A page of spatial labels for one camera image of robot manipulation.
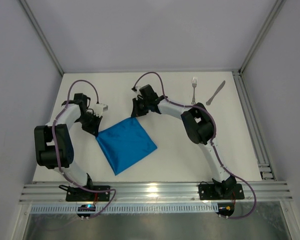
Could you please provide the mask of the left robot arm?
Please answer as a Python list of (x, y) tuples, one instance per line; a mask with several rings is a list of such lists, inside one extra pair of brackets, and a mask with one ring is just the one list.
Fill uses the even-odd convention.
[(83, 93), (74, 94), (74, 99), (62, 103), (63, 109), (55, 121), (34, 129), (36, 160), (39, 166), (59, 172), (71, 185), (68, 190), (94, 194), (94, 185), (88, 173), (74, 160), (74, 147), (69, 130), (80, 123), (83, 131), (98, 136), (104, 104), (96, 103), (97, 111), (89, 108), (91, 98)]

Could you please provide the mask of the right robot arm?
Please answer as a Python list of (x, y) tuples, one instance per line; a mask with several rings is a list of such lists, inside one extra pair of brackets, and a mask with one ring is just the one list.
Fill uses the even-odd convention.
[(182, 120), (188, 138), (200, 147), (208, 162), (214, 193), (219, 199), (230, 197), (237, 182), (221, 163), (215, 144), (215, 122), (204, 105), (197, 103), (187, 106), (173, 102), (165, 96), (159, 96), (149, 84), (143, 87), (135, 86), (132, 91), (136, 97), (132, 99), (131, 117), (142, 117), (149, 112), (154, 112)]

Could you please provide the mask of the blue cloth napkin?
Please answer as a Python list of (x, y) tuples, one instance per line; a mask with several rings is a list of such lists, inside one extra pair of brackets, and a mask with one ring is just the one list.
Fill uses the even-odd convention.
[(157, 150), (157, 145), (133, 117), (99, 132), (96, 141), (116, 176)]

